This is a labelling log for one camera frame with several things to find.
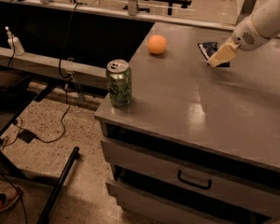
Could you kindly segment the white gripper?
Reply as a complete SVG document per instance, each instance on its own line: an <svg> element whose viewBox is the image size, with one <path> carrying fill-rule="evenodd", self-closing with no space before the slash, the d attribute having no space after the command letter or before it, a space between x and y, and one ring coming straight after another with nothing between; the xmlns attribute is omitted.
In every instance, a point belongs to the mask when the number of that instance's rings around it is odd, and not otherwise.
<svg viewBox="0 0 280 224"><path fill-rule="evenodd" d="M210 66L217 67L234 59L238 49L252 51L268 42L269 39L259 34L254 27L252 17L248 16L237 24L231 37L219 47L218 51L207 62Z"/></svg>

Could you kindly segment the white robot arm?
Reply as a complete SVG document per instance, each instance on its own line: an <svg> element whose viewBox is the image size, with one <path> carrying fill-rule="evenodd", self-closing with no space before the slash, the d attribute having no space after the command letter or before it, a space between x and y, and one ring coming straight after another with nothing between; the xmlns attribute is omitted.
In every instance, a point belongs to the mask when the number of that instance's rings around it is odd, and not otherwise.
<svg viewBox="0 0 280 224"><path fill-rule="evenodd" d="M280 35L280 0L268 0L237 24L231 36L208 60L217 67L237 56L237 51L252 51Z"/></svg>

